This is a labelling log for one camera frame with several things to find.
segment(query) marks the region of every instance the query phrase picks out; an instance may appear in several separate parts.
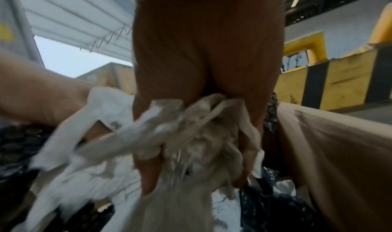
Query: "skin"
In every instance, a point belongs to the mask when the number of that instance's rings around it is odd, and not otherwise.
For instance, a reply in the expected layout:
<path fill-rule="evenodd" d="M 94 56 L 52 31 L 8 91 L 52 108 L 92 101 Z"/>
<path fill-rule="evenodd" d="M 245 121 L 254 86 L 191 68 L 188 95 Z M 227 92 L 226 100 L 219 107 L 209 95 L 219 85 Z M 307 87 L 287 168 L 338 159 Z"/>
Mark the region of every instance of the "skin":
<path fill-rule="evenodd" d="M 151 100 L 179 98 L 186 105 L 220 92 L 243 98 L 260 127 L 280 72 L 284 38 L 283 0 L 142 0 L 133 27 L 138 92 L 135 119 Z M 34 66 L 0 51 L 0 116 L 57 126 L 86 105 L 93 85 Z M 86 135 L 108 130 L 95 125 Z M 256 151 L 239 135 L 244 173 Z M 156 186 L 160 157 L 135 161 L 142 193 Z"/>

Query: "yellow and black striped barrier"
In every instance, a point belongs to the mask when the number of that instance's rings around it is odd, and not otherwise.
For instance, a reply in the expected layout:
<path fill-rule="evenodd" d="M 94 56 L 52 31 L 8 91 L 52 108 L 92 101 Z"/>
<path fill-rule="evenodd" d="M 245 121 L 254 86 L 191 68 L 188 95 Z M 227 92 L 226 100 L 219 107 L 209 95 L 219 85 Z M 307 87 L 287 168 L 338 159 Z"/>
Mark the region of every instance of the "yellow and black striped barrier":
<path fill-rule="evenodd" d="M 392 99 L 392 46 L 289 71 L 275 87 L 279 101 L 339 110 Z"/>

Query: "yellow sign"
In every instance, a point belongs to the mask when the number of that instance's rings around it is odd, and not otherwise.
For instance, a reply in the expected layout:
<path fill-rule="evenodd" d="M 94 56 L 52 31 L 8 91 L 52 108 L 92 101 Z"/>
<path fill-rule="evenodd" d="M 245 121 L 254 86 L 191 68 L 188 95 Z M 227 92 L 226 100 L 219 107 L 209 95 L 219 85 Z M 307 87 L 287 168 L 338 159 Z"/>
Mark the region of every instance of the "yellow sign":
<path fill-rule="evenodd" d="M 8 25 L 0 22 L 0 40 L 6 42 L 14 42 L 15 38 L 12 34 L 12 31 L 8 27 Z"/>

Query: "black garbage bag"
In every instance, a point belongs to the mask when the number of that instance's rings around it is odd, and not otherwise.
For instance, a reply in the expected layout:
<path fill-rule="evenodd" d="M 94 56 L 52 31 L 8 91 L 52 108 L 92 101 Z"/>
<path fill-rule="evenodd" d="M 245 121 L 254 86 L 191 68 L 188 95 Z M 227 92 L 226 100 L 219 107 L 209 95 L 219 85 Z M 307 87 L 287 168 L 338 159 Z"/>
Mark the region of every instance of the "black garbage bag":
<path fill-rule="evenodd" d="M 274 178 L 263 169 L 261 190 L 245 186 L 240 191 L 242 232 L 327 231 L 321 216 L 301 198 L 275 194 Z"/>

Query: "forearm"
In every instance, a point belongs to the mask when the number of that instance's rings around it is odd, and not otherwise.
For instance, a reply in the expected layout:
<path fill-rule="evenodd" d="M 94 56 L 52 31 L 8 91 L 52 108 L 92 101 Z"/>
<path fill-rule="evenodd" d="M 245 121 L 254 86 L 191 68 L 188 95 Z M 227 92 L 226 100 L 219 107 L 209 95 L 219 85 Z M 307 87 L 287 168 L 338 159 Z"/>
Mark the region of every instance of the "forearm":
<path fill-rule="evenodd" d="M 2 116 L 57 126 L 85 106 L 93 87 L 0 51 Z"/>

